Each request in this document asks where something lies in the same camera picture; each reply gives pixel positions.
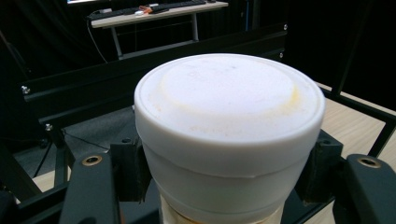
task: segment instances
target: mouse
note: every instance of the mouse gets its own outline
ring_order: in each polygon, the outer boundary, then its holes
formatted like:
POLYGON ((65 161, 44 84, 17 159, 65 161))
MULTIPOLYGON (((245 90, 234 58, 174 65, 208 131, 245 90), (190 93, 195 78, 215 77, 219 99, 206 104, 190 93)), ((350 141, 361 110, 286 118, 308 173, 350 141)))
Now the mouse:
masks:
POLYGON ((141 16, 141 15, 145 14, 145 12, 142 11, 142 10, 138 10, 138 11, 136 11, 134 14, 135 14, 136 16, 141 16))

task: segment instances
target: screw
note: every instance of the screw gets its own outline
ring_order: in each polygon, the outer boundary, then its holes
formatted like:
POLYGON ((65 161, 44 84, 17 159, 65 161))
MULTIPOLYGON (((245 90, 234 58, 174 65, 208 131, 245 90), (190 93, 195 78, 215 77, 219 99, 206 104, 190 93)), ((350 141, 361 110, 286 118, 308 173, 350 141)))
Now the screw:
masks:
POLYGON ((23 93, 24 95, 27 95, 27 94, 29 94, 29 92, 30 92, 30 89, 27 88, 27 87, 25 87, 25 86, 21 86, 21 90, 22 90, 22 93, 23 93))
POLYGON ((124 138, 124 139, 121 140, 121 142, 122 143, 130 143, 130 142, 132 142, 132 139, 131 138, 124 138))
POLYGON ((52 130, 52 125, 46 124, 46 131, 49 132, 52 130))

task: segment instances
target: keyboard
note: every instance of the keyboard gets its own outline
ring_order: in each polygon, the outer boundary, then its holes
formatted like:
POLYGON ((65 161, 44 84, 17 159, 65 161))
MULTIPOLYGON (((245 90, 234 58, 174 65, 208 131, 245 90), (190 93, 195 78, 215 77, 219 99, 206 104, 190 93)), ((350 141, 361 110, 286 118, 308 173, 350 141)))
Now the keyboard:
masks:
MULTIPOLYGON (((159 4, 158 6, 151 7, 151 9, 153 11, 160 11, 160 10, 164 10, 164 9, 171 9, 171 8, 177 8, 177 7, 193 7, 193 6, 199 6, 199 5, 204 5, 204 4, 206 4, 206 0, 189 0, 189 1, 177 2, 177 3, 159 4)), ((138 11, 138 10, 139 10, 139 7, 129 7, 129 8, 105 12, 105 13, 91 14, 91 15, 87 16, 87 20, 97 21, 97 20, 102 20, 102 19, 116 17, 116 16, 131 15, 131 14, 136 13, 136 11, 138 11)))
POLYGON ((151 7, 151 10, 158 11, 163 9, 177 8, 177 7, 193 7, 204 4, 206 4, 206 0, 190 0, 185 2, 159 4, 158 6, 151 7))
POLYGON ((129 7, 129 8, 105 12, 105 13, 91 14, 91 15, 87 16, 87 20, 97 21, 97 20, 102 20, 102 19, 116 17, 116 16, 131 15, 131 14, 136 13, 136 11, 138 11, 138 10, 139 10, 139 7, 129 7))

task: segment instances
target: white desk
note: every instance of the white desk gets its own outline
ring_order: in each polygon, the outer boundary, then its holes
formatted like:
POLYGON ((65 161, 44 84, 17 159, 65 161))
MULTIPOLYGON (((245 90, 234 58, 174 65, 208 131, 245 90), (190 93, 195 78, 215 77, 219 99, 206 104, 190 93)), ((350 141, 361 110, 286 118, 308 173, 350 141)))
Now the white desk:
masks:
POLYGON ((195 42, 199 40, 198 37, 198 28, 197 28, 197 19, 196 19, 196 14, 200 12, 207 12, 207 11, 213 11, 213 10, 218 10, 223 7, 227 7, 228 3, 225 2, 219 2, 217 1, 216 3, 206 3, 204 5, 199 5, 199 6, 193 6, 193 7, 178 7, 178 8, 171 8, 169 11, 160 13, 160 14, 144 14, 142 16, 136 16, 136 15, 126 15, 126 16, 117 16, 117 17, 112 17, 112 18, 106 18, 102 20, 97 20, 97 21, 92 21, 91 25, 92 28, 110 28, 111 29, 111 34, 113 35, 114 39, 114 44, 116 45, 117 48, 117 53, 119 56, 119 60, 130 58, 133 56, 141 55, 147 52, 151 51, 156 51, 160 49, 168 49, 168 48, 173 48, 185 44, 189 44, 191 42, 195 42), (160 19, 166 19, 166 18, 172 18, 172 17, 178 17, 178 16, 185 16, 185 15, 191 15, 191 24, 192 24, 192 40, 191 41, 186 41, 186 42, 181 42, 181 43, 176 43, 173 45, 168 45, 164 47, 159 47, 155 49, 149 49, 149 50, 140 50, 128 54, 123 54, 121 49, 120 49, 120 43, 119 39, 117 36, 116 32, 116 27, 118 26, 124 26, 124 25, 129 25, 129 24, 135 24, 139 22, 145 22, 145 21, 156 21, 160 19))

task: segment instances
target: styrofoam container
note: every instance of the styrofoam container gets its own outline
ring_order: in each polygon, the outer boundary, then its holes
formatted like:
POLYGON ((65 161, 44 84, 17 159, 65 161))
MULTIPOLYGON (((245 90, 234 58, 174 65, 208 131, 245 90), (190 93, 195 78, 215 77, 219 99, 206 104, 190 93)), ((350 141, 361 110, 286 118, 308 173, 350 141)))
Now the styrofoam container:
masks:
POLYGON ((161 195, 203 223, 253 223, 281 207, 324 110, 308 76, 240 54, 165 63, 134 93, 136 128, 161 195))

